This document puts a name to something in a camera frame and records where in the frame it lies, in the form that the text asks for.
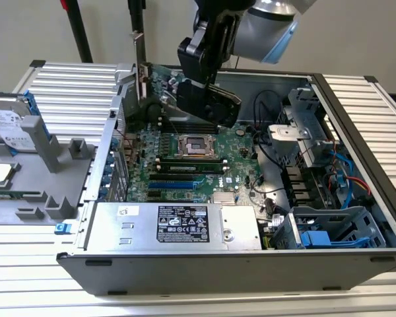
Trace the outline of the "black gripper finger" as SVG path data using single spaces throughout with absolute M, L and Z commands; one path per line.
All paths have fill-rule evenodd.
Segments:
M 178 59 L 183 74 L 201 86 L 215 80 L 215 58 L 205 31 L 196 31 L 192 38 L 185 38 L 178 46 Z

